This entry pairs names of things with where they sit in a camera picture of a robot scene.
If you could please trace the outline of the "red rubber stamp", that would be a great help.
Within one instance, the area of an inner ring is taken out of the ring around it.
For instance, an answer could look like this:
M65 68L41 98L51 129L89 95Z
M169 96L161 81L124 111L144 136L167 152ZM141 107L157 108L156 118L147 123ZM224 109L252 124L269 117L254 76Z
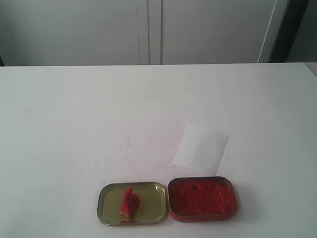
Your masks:
M120 215L132 219L140 205L140 197L133 192L133 188L129 187L125 190L122 196L122 204L120 206Z

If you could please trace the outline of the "red ink pad tin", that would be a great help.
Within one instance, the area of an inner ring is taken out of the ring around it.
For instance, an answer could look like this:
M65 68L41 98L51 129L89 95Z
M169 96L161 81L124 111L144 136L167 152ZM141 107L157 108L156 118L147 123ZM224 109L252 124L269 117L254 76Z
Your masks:
M170 214L179 222L224 221L238 211L234 187L224 177L175 178L167 190Z

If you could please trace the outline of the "white paper sheet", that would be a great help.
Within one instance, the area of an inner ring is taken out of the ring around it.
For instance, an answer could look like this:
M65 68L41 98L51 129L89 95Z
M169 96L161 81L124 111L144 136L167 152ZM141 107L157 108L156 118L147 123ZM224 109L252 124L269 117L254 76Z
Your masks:
M228 140L218 130L187 124L173 165L215 176Z

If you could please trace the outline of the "gold tin lid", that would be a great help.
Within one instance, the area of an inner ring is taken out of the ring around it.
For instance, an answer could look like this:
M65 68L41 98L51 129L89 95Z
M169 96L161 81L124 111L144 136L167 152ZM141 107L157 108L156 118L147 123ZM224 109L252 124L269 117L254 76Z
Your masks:
M120 214L124 191L133 188L140 197L140 205L132 218ZM166 192L158 182L112 183L105 186L99 195L97 217L104 225L147 225L157 223L166 216Z

